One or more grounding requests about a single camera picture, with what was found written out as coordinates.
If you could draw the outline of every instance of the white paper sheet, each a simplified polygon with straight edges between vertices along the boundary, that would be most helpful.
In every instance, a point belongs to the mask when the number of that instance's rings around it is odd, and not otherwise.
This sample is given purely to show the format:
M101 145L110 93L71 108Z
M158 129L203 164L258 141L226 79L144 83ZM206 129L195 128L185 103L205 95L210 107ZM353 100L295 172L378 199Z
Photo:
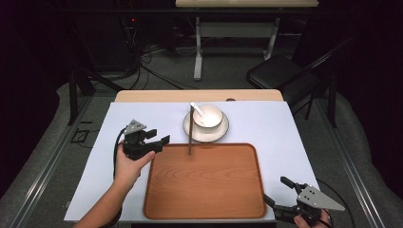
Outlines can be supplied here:
M264 192L277 204L292 206L296 204L297 198L294 189L280 182L281 176L317 187L314 172L287 103L198 103L203 104L218 106L229 120L228 132L215 143L251 143L255 146ZM157 129L157 136L146 142L154 142L170 135L170 143L187 143L182 122L189 109L189 103L112 103L65 220L79 220L112 183L115 141L119 132L131 120L145 124L146 131ZM142 175L127 195L121 221L151 221L143 213L148 172L149 165L142 170ZM263 219L274 220L273 211L268 210Z

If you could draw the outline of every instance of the human hand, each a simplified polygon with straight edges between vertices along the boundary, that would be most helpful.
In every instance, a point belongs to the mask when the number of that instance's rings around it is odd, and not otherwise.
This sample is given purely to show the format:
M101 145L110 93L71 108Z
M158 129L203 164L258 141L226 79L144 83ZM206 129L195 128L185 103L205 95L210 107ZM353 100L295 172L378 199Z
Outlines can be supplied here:
M322 213L320 214L320 219L329 224L329 217L325 210L322 210ZM295 216L294 222L296 223L296 226L298 228L310 228L310 226L308 225L308 223L306 223L305 219L302 216ZM327 226L318 222L312 228L327 228Z
M155 152L151 151L142 158L133 161L125 155L124 148L120 143L116 154L115 179L113 184L118 185L122 190L128 193L140 176L142 168L154 159L154 157Z

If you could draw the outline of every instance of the white tabletop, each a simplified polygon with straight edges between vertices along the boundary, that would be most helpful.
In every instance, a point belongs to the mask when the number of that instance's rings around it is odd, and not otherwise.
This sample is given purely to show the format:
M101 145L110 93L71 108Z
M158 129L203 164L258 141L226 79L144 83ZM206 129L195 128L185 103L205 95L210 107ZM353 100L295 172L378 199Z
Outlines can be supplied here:
M295 190L280 182L281 176L317 187L314 172L287 103L263 101L198 103L203 104L218 106L228 117L230 123L228 132L216 143L251 143L255 146L264 192L277 204L293 206L297 198ZM189 103L112 103L68 207L65 220L79 220L112 183L114 144L119 132L132 119L146 124L146 130L158 130L157 136L146 142L154 142L170 135L171 143L187 143L182 122L189 108ZM142 170L142 175L127 195L120 221L155 222L146 218L143 213L148 172L149 165ZM273 211L269 208L266 216L258 220L274 219Z
M307 8L317 0L176 0L178 8Z

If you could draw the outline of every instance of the chair seat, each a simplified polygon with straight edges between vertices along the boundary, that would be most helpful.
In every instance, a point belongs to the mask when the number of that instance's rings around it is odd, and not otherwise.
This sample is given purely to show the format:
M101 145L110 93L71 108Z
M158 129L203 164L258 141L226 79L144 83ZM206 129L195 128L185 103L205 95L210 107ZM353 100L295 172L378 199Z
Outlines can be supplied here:
M256 88L280 90L284 101L291 106L312 93L321 82L317 76L307 73L291 84L281 87L302 70L303 67L286 57L276 55L250 69L247 73L247 79Z

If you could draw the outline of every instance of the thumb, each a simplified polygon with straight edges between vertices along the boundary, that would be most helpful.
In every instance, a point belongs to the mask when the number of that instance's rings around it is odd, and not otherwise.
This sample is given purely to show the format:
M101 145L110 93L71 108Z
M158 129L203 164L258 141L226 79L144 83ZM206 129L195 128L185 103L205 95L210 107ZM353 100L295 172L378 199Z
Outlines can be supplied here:
M308 223L306 223L305 219L301 216L295 216L294 222L298 228L309 228Z
M142 156L137 160L137 164L140 165L140 168L143 168L146 164L148 164L155 157L155 152L150 151L146 155Z

